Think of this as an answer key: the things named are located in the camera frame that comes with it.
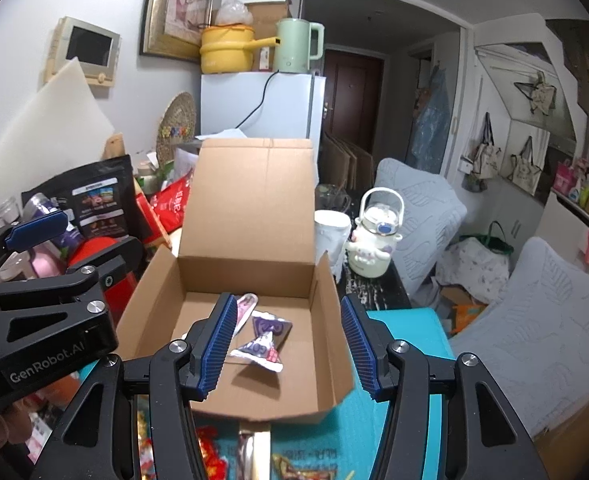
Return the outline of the person's hand holding gripper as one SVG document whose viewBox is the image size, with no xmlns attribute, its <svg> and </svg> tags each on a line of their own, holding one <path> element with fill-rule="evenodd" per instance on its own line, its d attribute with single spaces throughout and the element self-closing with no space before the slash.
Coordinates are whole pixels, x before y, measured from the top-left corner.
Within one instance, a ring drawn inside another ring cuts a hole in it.
<svg viewBox="0 0 589 480">
<path fill-rule="evenodd" d="M 6 443 L 24 443 L 32 436 L 29 411 L 22 401 L 16 402 L 0 413 L 0 448 Z"/>
</svg>

